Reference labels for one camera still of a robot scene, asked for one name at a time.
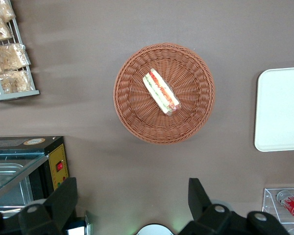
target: metal shelf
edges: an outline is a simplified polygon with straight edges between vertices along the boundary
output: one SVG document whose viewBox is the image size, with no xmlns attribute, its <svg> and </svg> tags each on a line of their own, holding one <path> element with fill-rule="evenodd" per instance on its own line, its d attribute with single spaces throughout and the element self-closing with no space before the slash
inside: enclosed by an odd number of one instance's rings
<svg viewBox="0 0 294 235">
<path fill-rule="evenodd" d="M 12 33 L 12 38 L 4 40 L 4 41 L 0 41 L 0 46 L 2 45 L 7 45 L 10 43 L 20 43 L 23 44 L 22 39 L 21 39 L 21 35 L 20 35 L 20 31 L 19 31 L 19 27 L 17 25 L 16 19 L 12 19 L 10 22 L 7 23 L 8 27 L 11 30 Z M 28 77 L 31 83 L 31 87 L 33 88 L 32 91 L 28 91 L 28 92 L 17 92 L 17 93 L 10 93 L 10 94 L 5 94 L 4 90 L 2 88 L 1 82 L 0 82 L 0 100 L 9 100 L 9 99 L 16 99 L 19 97 L 25 97 L 25 96 L 31 96 L 31 95 L 37 95 L 39 94 L 39 90 L 36 90 L 35 85 L 34 85 L 34 81 L 30 72 L 30 68 L 27 65 L 26 67 L 21 68 L 21 70 L 25 70 L 28 72 Z"/>
</svg>

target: coca-cola can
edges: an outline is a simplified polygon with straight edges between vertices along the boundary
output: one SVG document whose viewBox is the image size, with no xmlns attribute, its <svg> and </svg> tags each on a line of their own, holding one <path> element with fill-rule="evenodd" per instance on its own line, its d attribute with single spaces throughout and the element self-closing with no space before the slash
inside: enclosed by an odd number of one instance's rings
<svg viewBox="0 0 294 235">
<path fill-rule="evenodd" d="M 288 190 L 280 191 L 276 200 L 281 203 L 281 205 L 286 208 L 294 217 L 294 195 Z"/>
</svg>

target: white tray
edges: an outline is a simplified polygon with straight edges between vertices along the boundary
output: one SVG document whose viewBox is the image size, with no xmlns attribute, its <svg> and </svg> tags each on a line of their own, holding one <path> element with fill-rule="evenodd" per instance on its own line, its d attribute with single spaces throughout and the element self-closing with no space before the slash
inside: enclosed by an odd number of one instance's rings
<svg viewBox="0 0 294 235">
<path fill-rule="evenodd" d="M 294 150 L 294 68 L 266 70 L 258 78 L 255 147 Z"/>
</svg>

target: brown surface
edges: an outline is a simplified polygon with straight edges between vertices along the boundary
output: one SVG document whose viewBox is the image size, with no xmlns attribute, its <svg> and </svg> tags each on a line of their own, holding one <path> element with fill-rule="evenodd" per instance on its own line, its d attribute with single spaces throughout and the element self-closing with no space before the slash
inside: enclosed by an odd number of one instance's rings
<svg viewBox="0 0 294 235">
<path fill-rule="evenodd" d="M 165 115 L 149 94 L 143 77 L 155 69 L 173 89 L 181 109 Z M 134 53 L 122 66 L 113 100 L 123 125 L 138 138 L 157 144 L 184 141 L 207 121 L 215 85 L 206 63 L 191 50 L 172 43 L 153 44 Z"/>
<path fill-rule="evenodd" d="M 246 215 L 263 188 L 294 186 L 294 151 L 255 149 L 258 75 L 294 67 L 294 0 L 16 0 L 41 95 L 0 102 L 0 136 L 64 135 L 78 208 L 98 235 L 190 219 L 189 177 Z M 116 76 L 142 47 L 172 42 L 200 55 L 216 102 L 201 130 L 175 145 L 137 139 L 113 104 Z"/>
</svg>

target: brown basket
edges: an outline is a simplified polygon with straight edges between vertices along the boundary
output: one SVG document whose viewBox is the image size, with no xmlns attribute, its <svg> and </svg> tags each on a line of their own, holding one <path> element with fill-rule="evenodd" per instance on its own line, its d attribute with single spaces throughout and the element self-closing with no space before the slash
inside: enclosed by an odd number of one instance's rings
<svg viewBox="0 0 294 235">
<path fill-rule="evenodd" d="M 172 87 L 181 110 L 165 115 L 149 94 L 143 77 L 154 68 Z M 172 43 L 154 44 L 133 54 L 121 68 L 113 93 L 123 125 L 138 138 L 157 144 L 184 141 L 207 121 L 215 86 L 206 63 L 191 50 Z"/>
</svg>

